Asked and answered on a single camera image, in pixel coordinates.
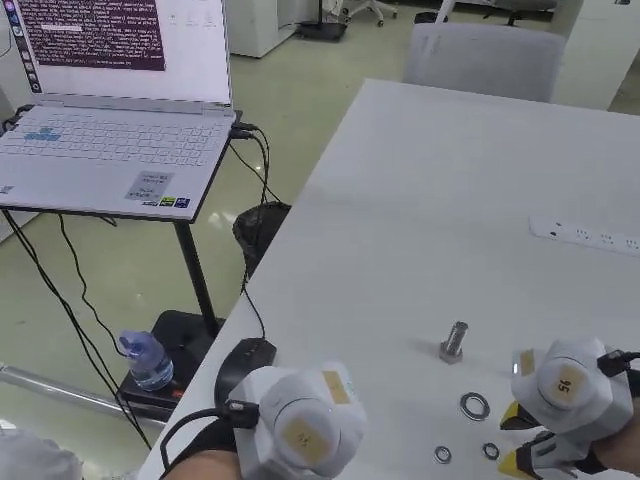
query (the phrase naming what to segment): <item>laptop keyboard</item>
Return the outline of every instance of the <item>laptop keyboard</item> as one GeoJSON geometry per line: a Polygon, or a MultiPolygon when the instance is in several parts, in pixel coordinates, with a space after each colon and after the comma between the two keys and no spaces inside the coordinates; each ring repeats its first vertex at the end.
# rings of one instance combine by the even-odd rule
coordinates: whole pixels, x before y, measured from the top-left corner
{"type": "Polygon", "coordinates": [[[223,123],[185,128],[60,117],[21,119],[3,135],[0,153],[202,166],[217,161],[212,152],[227,134],[223,123]]]}

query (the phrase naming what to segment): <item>washer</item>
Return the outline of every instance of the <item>washer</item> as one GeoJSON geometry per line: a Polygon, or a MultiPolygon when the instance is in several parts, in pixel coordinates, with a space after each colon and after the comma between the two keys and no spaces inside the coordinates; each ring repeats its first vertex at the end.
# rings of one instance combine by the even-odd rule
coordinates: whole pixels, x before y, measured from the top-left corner
{"type": "Polygon", "coordinates": [[[500,458],[500,449],[495,443],[485,443],[482,446],[482,453],[489,460],[493,460],[494,462],[500,458]]]}
{"type": "Polygon", "coordinates": [[[489,407],[489,402],[487,402],[487,399],[476,392],[465,393],[460,398],[460,410],[462,410],[462,413],[464,413],[474,422],[481,422],[483,420],[486,420],[491,413],[491,407],[489,407]],[[469,410],[469,407],[467,406],[469,400],[477,400],[478,402],[480,402],[480,404],[482,405],[482,413],[473,413],[471,410],[469,410]]]}
{"type": "Polygon", "coordinates": [[[433,458],[436,459],[436,462],[447,465],[451,463],[451,450],[440,445],[433,451],[433,458]]]}

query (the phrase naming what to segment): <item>laptop screen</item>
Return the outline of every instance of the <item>laptop screen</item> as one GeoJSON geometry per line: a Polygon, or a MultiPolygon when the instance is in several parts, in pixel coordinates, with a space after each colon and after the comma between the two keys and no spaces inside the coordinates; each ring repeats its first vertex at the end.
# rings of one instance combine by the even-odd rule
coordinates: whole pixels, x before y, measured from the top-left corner
{"type": "Polygon", "coordinates": [[[231,103],[223,0],[0,0],[34,93],[231,103]]]}

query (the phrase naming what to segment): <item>plastic bottle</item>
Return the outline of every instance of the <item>plastic bottle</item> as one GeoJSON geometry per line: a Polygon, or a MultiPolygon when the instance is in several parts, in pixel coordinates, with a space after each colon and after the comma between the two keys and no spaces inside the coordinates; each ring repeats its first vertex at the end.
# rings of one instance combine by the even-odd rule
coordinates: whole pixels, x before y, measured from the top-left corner
{"type": "Polygon", "coordinates": [[[129,371],[140,388],[159,390],[173,379],[173,362],[149,332],[123,330],[120,344],[129,360],[129,371]]]}

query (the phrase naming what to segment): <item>computer mouse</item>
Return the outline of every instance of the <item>computer mouse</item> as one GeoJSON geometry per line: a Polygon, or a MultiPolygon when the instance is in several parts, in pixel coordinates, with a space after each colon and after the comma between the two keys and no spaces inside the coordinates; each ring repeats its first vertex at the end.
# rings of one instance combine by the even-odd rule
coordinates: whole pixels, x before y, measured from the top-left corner
{"type": "Polygon", "coordinates": [[[229,398],[244,377],[252,371],[273,364],[277,348],[264,338],[244,338],[224,359],[214,390],[216,406],[221,406],[229,398]]]}

